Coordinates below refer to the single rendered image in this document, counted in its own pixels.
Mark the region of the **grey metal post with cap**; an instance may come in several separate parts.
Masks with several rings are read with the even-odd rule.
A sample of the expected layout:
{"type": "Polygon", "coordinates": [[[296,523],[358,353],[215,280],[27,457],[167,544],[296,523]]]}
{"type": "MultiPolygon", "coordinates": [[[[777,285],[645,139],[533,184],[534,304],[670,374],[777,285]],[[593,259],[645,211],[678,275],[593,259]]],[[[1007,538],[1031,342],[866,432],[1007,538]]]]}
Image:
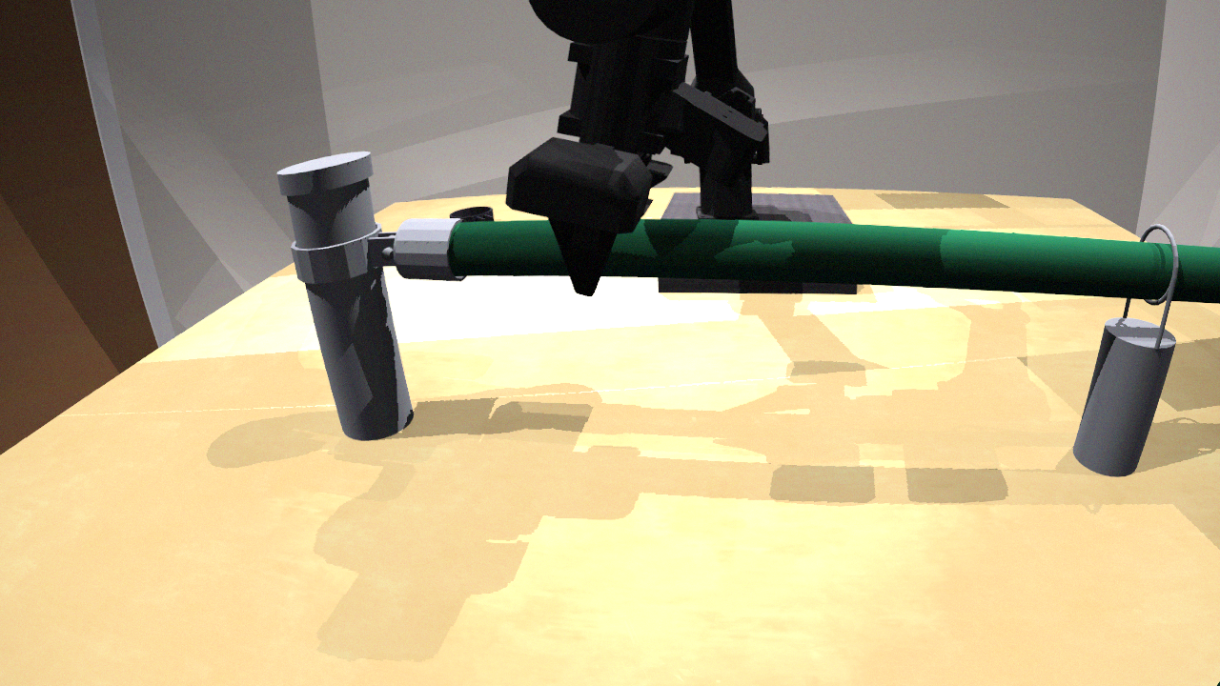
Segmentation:
{"type": "MultiPolygon", "coordinates": [[[[277,173],[296,247],[339,247],[377,229],[371,154],[337,153],[277,173]]],[[[336,282],[305,283],[342,431],[382,439],[414,421],[383,269],[336,282]]]]}

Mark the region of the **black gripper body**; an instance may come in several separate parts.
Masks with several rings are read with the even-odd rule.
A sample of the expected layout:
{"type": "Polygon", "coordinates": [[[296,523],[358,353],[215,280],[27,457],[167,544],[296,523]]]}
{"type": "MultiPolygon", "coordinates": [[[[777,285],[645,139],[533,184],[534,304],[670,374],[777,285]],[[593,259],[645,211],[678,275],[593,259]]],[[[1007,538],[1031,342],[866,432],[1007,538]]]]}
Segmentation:
{"type": "Polygon", "coordinates": [[[551,135],[515,162],[508,208],[588,229],[634,232],[651,188],[651,153],[665,151],[665,135],[647,126],[665,82],[665,96],[680,87],[686,50],[687,40],[658,35],[571,43],[569,62],[577,62],[577,72],[558,132],[580,142],[551,135]]]}

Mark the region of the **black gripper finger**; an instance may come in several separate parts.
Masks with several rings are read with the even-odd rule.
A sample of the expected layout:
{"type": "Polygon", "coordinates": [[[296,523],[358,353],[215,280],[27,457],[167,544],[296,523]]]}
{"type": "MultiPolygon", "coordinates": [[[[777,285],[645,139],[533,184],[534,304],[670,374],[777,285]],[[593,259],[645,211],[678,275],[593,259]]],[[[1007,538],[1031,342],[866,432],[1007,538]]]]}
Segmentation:
{"type": "Polygon", "coordinates": [[[597,292],[601,271],[616,239],[615,232],[588,229],[577,223],[548,218],[562,253],[562,262],[573,284],[582,295],[597,292]]]}
{"type": "Polygon", "coordinates": [[[661,181],[666,179],[667,175],[672,171],[673,166],[669,165],[667,162],[651,160],[651,162],[648,164],[647,168],[653,175],[651,179],[651,188],[653,188],[654,186],[658,186],[661,181]]]}

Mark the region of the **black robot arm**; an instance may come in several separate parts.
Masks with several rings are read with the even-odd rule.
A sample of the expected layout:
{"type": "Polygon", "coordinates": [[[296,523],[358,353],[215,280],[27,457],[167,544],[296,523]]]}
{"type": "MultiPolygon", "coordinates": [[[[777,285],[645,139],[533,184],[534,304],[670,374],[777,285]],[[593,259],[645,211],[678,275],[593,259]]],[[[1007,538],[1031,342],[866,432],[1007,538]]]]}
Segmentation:
{"type": "Polygon", "coordinates": [[[647,131],[699,168],[698,220],[753,220],[752,164],[769,162],[769,122],[738,70],[731,0],[528,0],[558,35],[590,45],[627,35],[687,40],[695,77],[653,106],[647,131]]]}

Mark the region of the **grey cylinder with wire hook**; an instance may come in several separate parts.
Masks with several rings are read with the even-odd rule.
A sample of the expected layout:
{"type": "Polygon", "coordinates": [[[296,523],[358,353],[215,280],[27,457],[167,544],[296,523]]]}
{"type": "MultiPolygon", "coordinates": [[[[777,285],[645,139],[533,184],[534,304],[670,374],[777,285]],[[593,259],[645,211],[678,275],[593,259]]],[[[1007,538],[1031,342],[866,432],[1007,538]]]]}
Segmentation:
{"type": "Polygon", "coordinates": [[[1165,322],[1175,293],[1179,251],[1171,231],[1160,223],[1146,229],[1139,242],[1146,242],[1153,229],[1165,232],[1172,247],[1170,287],[1159,300],[1146,299],[1152,308],[1168,299],[1161,325],[1126,317],[1128,298],[1122,317],[1107,320],[1074,442],[1074,457],[1080,464],[1110,477],[1135,474],[1175,352],[1176,338],[1165,330],[1165,322]]]}

